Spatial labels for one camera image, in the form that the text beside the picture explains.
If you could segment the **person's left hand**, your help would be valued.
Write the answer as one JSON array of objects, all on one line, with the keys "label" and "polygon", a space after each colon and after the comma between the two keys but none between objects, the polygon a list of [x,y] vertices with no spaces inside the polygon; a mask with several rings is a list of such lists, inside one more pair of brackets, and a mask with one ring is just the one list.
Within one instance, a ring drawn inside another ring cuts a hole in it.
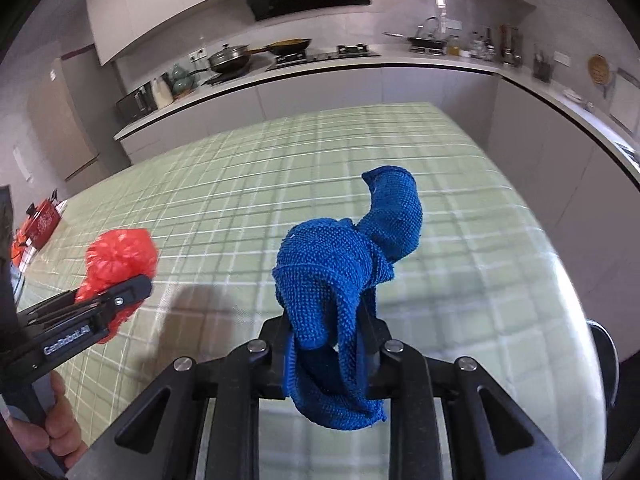
[{"label": "person's left hand", "polygon": [[21,449],[33,463],[37,452],[50,451],[62,458],[67,468],[72,468],[87,452],[88,445],[82,440],[72,404],[66,398],[63,377],[55,370],[50,377],[55,404],[48,411],[44,427],[17,420],[12,416],[6,419],[6,423]]}]

